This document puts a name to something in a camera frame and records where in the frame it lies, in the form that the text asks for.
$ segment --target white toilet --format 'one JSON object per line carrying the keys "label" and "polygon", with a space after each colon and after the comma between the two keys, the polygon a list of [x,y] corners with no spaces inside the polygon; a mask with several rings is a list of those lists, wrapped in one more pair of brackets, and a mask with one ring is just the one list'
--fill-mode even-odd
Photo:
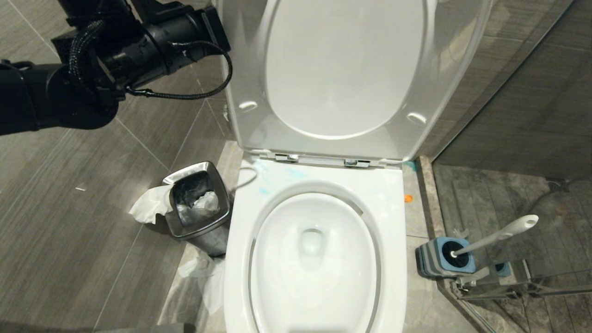
{"label": "white toilet", "polygon": [[246,151],[226,254],[229,333],[402,331],[401,163],[458,85],[490,2],[218,0]]}

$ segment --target gray wall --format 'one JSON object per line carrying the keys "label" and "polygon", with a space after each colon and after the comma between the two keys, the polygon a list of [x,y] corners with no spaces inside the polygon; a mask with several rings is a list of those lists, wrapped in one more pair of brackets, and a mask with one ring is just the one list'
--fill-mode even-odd
{"label": "gray wall", "polygon": [[475,57],[417,155],[435,158],[532,51],[572,0],[494,0]]}
{"label": "gray wall", "polygon": [[[0,0],[0,58],[59,62],[50,39],[64,18],[56,0]],[[218,61],[150,87],[216,85]],[[128,97],[102,129],[0,137],[0,331],[157,322],[183,245],[127,212],[170,170],[217,161],[232,139],[223,104]]]}
{"label": "gray wall", "polygon": [[591,172],[592,0],[575,0],[439,163],[571,179]]}

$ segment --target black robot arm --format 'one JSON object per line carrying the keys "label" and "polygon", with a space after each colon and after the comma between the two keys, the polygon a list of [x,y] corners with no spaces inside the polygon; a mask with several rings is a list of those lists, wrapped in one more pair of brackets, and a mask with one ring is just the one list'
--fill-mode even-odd
{"label": "black robot arm", "polygon": [[[52,40],[60,64],[0,61],[0,135],[48,127],[96,129],[116,115],[126,92],[194,100],[230,81],[230,45],[216,10],[180,2],[59,0],[75,27]],[[176,95],[138,87],[209,55],[223,55],[228,77],[204,94]]]}

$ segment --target toilet brush handle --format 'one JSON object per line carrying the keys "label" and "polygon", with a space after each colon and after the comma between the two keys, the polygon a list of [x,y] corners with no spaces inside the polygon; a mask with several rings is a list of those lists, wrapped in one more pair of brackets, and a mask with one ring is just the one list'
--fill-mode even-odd
{"label": "toilet brush handle", "polygon": [[503,239],[508,239],[512,236],[518,235],[528,229],[534,227],[536,223],[539,221],[539,217],[537,215],[526,215],[522,216],[519,219],[516,219],[514,222],[510,223],[509,225],[505,226],[502,230],[492,233],[491,235],[480,239],[479,241],[474,242],[473,244],[467,246],[466,248],[462,248],[458,251],[454,251],[451,253],[453,257],[457,257],[461,254],[476,250],[478,248],[482,248],[486,245],[491,243],[495,243],[497,241],[501,241]]}

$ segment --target stainless steel trash can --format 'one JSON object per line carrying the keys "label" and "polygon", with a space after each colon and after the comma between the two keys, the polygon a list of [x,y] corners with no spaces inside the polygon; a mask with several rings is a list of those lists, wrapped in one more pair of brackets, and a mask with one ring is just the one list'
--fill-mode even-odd
{"label": "stainless steel trash can", "polygon": [[[197,246],[211,257],[225,254],[232,204],[214,164],[202,162],[188,166],[168,175],[163,183],[174,184],[170,191],[173,211],[165,215],[172,236]],[[218,197],[217,212],[207,217],[187,214],[185,209],[191,209],[209,191]]]}

